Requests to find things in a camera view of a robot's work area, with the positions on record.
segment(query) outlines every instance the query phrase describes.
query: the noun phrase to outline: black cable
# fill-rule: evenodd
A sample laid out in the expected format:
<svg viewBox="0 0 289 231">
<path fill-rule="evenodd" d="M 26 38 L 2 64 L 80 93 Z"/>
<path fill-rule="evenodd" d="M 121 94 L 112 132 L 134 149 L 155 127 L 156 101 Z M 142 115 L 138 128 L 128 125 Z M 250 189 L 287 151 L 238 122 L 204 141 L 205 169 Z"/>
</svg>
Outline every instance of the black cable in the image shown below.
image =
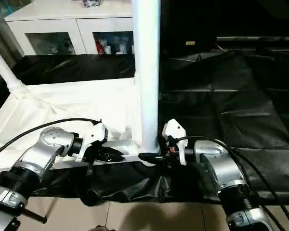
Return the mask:
<svg viewBox="0 0 289 231">
<path fill-rule="evenodd" d="M 242 173 L 244 175 L 244 178 L 249 181 L 249 177 L 247 175 L 247 172 L 244 168 L 244 166 L 242 165 L 242 163 L 239 161 L 239 159 L 237 158 L 240 157 L 241 159 L 243 159 L 246 163 L 248 163 L 248 165 L 257 173 L 257 175 L 260 177 L 260 179 L 263 181 L 263 183 L 266 185 L 266 187 L 268 188 L 268 190 L 271 192 L 271 194 L 273 195 L 273 197 L 275 198 L 275 200 L 277 201 L 278 205 L 281 207 L 281 209 L 283 210 L 283 212 L 285 213 L 288 221 L 289 221 L 289 211 L 287 210 L 287 208 L 285 207 L 285 205 L 283 205 L 277 195 L 277 193 L 273 190 L 271 184 L 265 179 L 265 177 L 263 176 L 263 174 L 259 171 L 259 169 L 249 160 L 247 159 L 245 156 L 241 155 L 240 153 L 235 153 L 233 152 L 227 145 L 225 145 L 224 143 L 220 142 L 220 141 L 217 141 L 215 139 L 212 139 L 210 137 L 205 137 L 205 136 L 186 136 L 186 137 L 182 137 L 182 138 L 178 138 L 178 139 L 175 139 L 176 142 L 179 142 L 179 141 L 182 141 L 182 140 L 186 140 L 186 139 L 196 139 L 196 140 L 209 140 L 209 141 L 212 141 L 220 146 L 222 146 L 224 149 L 226 149 L 230 156 L 232 157 L 232 159 L 234 160 L 234 162 L 239 165 L 241 167 L 241 170 L 242 170 Z M 274 215 L 272 213 L 269 213 L 268 214 L 271 218 L 274 217 Z"/>
<path fill-rule="evenodd" d="M 13 139 L 11 139 L 10 141 L 8 141 L 5 145 L 3 145 L 2 147 L 0 147 L 0 153 L 6 149 L 10 144 L 14 143 L 16 140 L 22 138 L 23 136 L 33 132 L 33 131 L 36 131 L 38 129 L 41 129 L 41 128 L 44 128 L 44 127 L 47 127 L 47 126 L 50 126 L 50 125 L 53 125 L 53 124 L 59 124 L 59 123 L 62 123 L 62 122 L 67 122 L 67 121 L 88 121 L 88 122 L 91 122 L 93 123 L 94 125 L 98 124 L 99 122 L 94 120 L 94 119 L 86 119 L 86 118 L 70 118 L 70 119 L 60 119 L 60 120 L 56 120 L 56 121 L 53 121 L 53 122 L 50 122 L 50 123 L 47 123 L 47 124 L 43 124 L 43 125 L 40 125 L 40 126 L 37 126 L 35 128 L 32 128 L 28 131 L 25 131 L 23 133 L 21 133 L 20 135 L 14 137 Z"/>
<path fill-rule="evenodd" d="M 265 205 L 261 205 L 261 207 L 267 213 L 267 215 L 269 215 L 269 217 L 276 224 L 276 226 L 279 228 L 280 231 L 286 231 L 285 228 L 279 223 L 279 221 L 273 215 L 273 213 Z"/>
</svg>

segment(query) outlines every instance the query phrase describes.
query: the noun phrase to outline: black tarp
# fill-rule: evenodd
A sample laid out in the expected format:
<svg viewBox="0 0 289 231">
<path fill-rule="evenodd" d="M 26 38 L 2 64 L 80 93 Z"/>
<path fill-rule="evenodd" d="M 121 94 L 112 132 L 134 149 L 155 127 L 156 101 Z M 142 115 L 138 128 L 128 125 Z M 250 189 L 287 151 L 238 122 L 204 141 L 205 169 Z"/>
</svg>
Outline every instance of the black tarp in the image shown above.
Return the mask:
<svg viewBox="0 0 289 231">
<path fill-rule="evenodd" d="M 175 118 L 188 135 L 224 141 L 249 158 L 282 201 L 289 204 L 289 54 L 231 51 L 199 62 L 161 60 L 159 128 Z M 25 84 L 133 77 L 132 56 L 27 56 L 13 71 Z M 8 92 L 0 82 L 0 106 Z M 252 187 L 274 204 L 247 165 Z M 191 164 L 145 167 L 141 163 L 51 171 L 38 196 L 104 200 L 217 202 L 210 182 Z"/>
</svg>

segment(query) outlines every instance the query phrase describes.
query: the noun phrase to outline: glass cabinet door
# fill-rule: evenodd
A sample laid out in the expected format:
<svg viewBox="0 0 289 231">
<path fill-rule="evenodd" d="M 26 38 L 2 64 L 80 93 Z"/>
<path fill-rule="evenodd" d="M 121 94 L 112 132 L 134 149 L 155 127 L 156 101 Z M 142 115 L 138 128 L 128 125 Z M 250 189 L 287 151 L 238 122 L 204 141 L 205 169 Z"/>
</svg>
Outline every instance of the glass cabinet door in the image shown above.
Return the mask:
<svg viewBox="0 0 289 231">
<path fill-rule="evenodd" d="M 88 54 L 132 54 L 132 18 L 78 19 Z"/>
<path fill-rule="evenodd" d="M 26 36 L 37 55 L 76 54 L 67 32 L 27 33 Z"/>
<path fill-rule="evenodd" d="M 84 54 L 75 19 L 8 22 L 25 55 Z"/>
</svg>

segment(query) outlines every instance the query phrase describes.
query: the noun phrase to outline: white cabinet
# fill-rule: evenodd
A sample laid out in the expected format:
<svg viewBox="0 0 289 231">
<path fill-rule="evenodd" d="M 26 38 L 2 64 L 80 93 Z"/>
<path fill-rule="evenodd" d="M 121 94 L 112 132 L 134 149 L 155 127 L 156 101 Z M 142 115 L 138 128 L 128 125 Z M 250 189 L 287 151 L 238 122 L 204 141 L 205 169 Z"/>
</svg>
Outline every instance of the white cabinet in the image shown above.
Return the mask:
<svg viewBox="0 0 289 231">
<path fill-rule="evenodd" d="M 85 54 L 75 19 L 8 22 L 25 55 Z"/>
<path fill-rule="evenodd" d="M 37 0 L 5 20 L 25 55 L 132 53 L 131 0 Z"/>
</svg>

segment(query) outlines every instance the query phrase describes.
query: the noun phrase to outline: white pole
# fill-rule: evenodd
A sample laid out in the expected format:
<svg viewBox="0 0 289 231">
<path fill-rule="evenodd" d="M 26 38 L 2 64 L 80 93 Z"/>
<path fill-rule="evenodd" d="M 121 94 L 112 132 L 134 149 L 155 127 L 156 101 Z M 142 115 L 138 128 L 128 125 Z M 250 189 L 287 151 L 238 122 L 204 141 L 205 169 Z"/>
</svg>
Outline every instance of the white pole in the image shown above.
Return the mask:
<svg viewBox="0 0 289 231">
<path fill-rule="evenodd" d="M 158 70 L 160 0 L 133 0 L 136 73 L 140 85 L 141 152 L 158 153 Z"/>
<path fill-rule="evenodd" d="M 16 78 L 16 76 L 11 71 L 11 69 L 6 64 L 5 60 L 2 58 L 1 55 L 0 55 L 0 75 L 6 82 L 10 92 L 18 90 L 24 86 L 23 83 L 18 78 Z"/>
</svg>

